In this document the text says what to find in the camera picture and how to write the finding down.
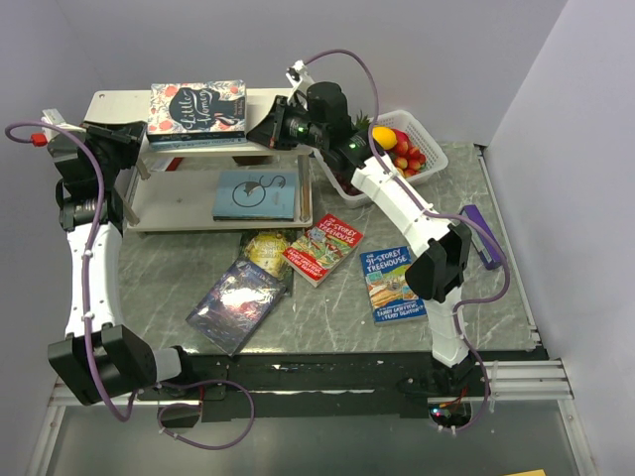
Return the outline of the light blue 143-Storey Treehouse book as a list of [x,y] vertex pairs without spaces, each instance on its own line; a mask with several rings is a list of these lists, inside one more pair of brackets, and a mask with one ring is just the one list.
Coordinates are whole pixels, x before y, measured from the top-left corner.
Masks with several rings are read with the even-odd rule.
[[189,150],[196,148],[221,147],[229,145],[246,144],[246,138],[203,139],[187,141],[157,141],[150,142],[149,147],[153,151]]

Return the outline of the Little Women book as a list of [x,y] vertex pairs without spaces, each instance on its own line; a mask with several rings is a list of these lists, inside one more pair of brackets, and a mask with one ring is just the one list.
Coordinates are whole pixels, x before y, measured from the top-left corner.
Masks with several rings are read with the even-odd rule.
[[247,89],[241,79],[154,83],[147,138],[152,144],[246,140]]

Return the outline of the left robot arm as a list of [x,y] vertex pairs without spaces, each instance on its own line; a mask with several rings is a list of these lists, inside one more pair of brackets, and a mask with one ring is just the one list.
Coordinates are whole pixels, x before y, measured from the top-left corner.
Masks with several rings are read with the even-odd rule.
[[124,323],[118,258],[125,220],[115,188],[138,160],[146,124],[86,122],[56,135],[47,150],[61,175],[60,224],[71,252],[71,305],[63,340],[48,359],[79,402],[90,406],[161,383],[176,399],[189,396],[196,373],[180,346],[154,350]]

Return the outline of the white two-tier shelf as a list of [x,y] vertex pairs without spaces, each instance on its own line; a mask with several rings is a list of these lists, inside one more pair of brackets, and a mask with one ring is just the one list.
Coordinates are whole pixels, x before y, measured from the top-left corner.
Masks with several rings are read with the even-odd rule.
[[[142,142],[137,171],[132,175],[124,204],[137,232],[236,230],[248,228],[307,228],[313,223],[310,152],[305,146],[291,151],[270,150],[255,143],[184,150],[151,149]],[[223,170],[235,157],[272,157],[267,168],[298,173],[294,219],[215,221],[212,208]]]

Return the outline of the light blue book with swan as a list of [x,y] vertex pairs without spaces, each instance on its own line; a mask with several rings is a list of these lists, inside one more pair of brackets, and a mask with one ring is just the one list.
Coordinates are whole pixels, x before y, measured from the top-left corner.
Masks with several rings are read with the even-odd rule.
[[214,221],[292,221],[297,185],[295,172],[224,171],[218,177],[211,216]]

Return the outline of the dark grapes bunch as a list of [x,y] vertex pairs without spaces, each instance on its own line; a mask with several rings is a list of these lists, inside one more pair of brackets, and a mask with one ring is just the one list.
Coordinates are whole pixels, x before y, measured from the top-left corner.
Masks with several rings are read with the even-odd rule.
[[334,173],[333,175],[344,193],[351,196],[356,196],[361,193],[361,191],[351,183],[350,177],[347,174]]

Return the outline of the toy pineapple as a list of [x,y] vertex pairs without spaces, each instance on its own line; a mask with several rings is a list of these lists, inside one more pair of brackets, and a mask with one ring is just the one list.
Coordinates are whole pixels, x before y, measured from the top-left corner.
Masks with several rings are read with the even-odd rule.
[[370,124],[371,118],[362,111],[359,111],[352,122],[353,128],[356,131],[366,130],[370,126]]

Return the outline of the Alice in Wonderland book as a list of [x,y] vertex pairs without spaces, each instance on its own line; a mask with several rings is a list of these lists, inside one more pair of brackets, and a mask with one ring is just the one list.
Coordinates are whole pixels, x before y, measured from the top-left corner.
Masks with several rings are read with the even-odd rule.
[[252,261],[285,285],[285,295],[294,289],[294,270],[283,258],[284,251],[296,240],[295,229],[247,230],[241,234],[238,257]]

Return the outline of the yellow lemon top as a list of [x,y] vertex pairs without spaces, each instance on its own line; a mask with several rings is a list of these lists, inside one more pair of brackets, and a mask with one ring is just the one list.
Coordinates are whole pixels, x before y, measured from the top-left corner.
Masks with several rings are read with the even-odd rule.
[[393,149],[398,144],[396,133],[388,127],[375,126],[372,129],[373,140],[385,151]]

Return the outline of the red 13-Storey Treehouse book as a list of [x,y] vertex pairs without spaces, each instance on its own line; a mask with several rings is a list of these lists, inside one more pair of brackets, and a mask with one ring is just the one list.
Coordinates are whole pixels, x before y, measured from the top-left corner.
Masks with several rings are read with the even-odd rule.
[[287,247],[282,257],[316,288],[353,252],[363,237],[362,232],[327,214]]

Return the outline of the red strawberries pile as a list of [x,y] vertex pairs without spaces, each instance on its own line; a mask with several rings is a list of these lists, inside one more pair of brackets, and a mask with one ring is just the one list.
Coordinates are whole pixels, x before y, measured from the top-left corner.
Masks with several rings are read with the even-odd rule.
[[396,137],[395,145],[388,151],[393,165],[408,179],[421,174],[427,162],[426,155],[416,146],[409,136],[398,129],[393,129]]

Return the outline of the white plastic basket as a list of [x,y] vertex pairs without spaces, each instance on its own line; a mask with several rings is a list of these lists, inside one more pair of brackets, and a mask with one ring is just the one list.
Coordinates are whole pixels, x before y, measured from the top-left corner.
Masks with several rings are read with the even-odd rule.
[[[424,171],[419,175],[407,178],[407,182],[411,186],[424,183],[430,179],[433,174],[439,173],[447,167],[448,159],[441,146],[410,112],[394,110],[382,113],[378,116],[377,124],[405,132],[410,140],[426,155],[427,162]],[[314,155],[318,165],[325,173],[327,180],[349,208],[361,207],[371,202],[370,198],[363,193],[356,196],[344,193],[320,153],[315,151]]]

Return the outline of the Robinson Crusoe book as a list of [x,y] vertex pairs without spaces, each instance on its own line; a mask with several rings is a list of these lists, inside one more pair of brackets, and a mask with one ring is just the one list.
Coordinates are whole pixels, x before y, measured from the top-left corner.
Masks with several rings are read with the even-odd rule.
[[286,286],[253,262],[237,259],[186,318],[222,353],[234,356],[276,306]]

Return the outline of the blue 91-Storey Treehouse book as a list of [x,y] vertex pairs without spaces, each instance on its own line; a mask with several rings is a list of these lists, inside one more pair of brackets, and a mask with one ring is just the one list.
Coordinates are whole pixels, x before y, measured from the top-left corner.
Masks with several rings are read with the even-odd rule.
[[423,300],[407,284],[412,264],[406,246],[360,254],[362,272],[376,325],[403,323],[427,316]]

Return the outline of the purple box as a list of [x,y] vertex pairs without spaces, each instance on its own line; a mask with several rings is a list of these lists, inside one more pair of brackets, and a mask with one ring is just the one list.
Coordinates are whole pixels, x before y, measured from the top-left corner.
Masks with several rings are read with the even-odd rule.
[[[488,236],[495,240],[494,234],[481,214],[480,209],[475,204],[465,205],[461,209],[460,214],[476,223]],[[492,271],[502,266],[500,253],[482,233],[476,231],[472,235],[471,241],[478,257],[487,270]]]

